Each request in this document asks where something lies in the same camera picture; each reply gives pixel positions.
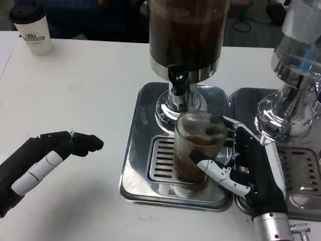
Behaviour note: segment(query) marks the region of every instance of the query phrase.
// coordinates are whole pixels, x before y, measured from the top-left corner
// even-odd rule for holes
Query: dark liquid
[[[194,163],[187,163],[179,159],[174,153],[174,166],[178,173],[178,176],[192,181],[197,185],[203,183],[206,179],[206,173],[198,168]]]
[[[150,53],[196,71],[221,53],[227,0],[150,0]]]

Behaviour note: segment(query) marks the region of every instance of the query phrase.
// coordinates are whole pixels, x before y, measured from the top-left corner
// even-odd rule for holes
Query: glass cup
[[[191,111],[180,115],[175,125],[174,167],[181,178],[201,184],[207,175],[190,158],[199,150],[215,160],[223,147],[228,130],[216,115]]]

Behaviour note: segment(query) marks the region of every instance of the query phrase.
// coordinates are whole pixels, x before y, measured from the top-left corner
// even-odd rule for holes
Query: metal grate
[[[193,184],[180,178],[173,165],[174,138],[159,137],[154,140],[149,178],[153,181]]]
[[[321,195],[321,176],[315,153],[310,149],[278,147],[289,195]]]

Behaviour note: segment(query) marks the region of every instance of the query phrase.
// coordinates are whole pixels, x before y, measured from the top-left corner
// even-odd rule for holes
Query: robotic hand
[[[221,164],[199,150],[192,151],[191,159],[220,185],[246,199],[253,210],[251,216],[258,241],[293,240],[275,143],[263,146],[244,124],[225,116],[221,119],[233,137],[225,142],[226,147],[234,148],[230,162]],[[234,170],[234,165],[247,168],[249,173]]]
[[[85,157],[88,152],[102,149],[103,145],[94,135],[74,132],[29,138],[0,165],[0,217],[70,155]]]

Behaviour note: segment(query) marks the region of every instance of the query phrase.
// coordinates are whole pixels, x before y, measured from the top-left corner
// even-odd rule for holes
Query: brown liquid
[[[228,0],[149,0],[150,53],[161,65],[190,71],[219,58]]]
[[[213,147],[213,143],[211,141],[205,142],[204,139],[197,137],[189,137],[187,138],[191,143],[197,145],[197,149],[201,150],[204,154],[209,156],[211,159],[215,160],[217,154],[221,147],[224,144],[225,137],[222,137],[221,140],[216,141],[216,146]],[[174,149],[174,158],[173,158],[174,167],[179,176],[189,180],[196,182],[198,184],[202,183],[206,179],[206,174],[202,171],[191,159],[190,153],[182,153],[181,150]]]

